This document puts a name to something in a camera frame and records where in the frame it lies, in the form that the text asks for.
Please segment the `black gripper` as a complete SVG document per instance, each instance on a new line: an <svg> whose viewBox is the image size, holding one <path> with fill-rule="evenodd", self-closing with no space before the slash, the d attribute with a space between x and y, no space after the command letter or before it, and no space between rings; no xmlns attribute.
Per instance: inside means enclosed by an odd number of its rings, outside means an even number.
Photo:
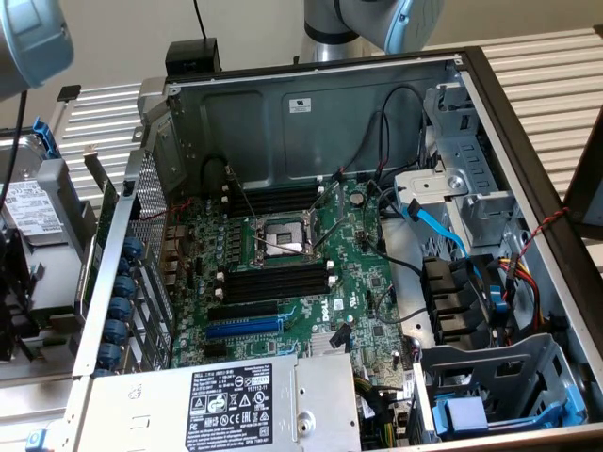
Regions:
<svg viewBox="0 0 603 452"><path fill-rule="evenodd" d="M18 347L31 361L24 339L39 335L30 313L32 279L18 230L1 232L1 361L9 362Z"/></svg>

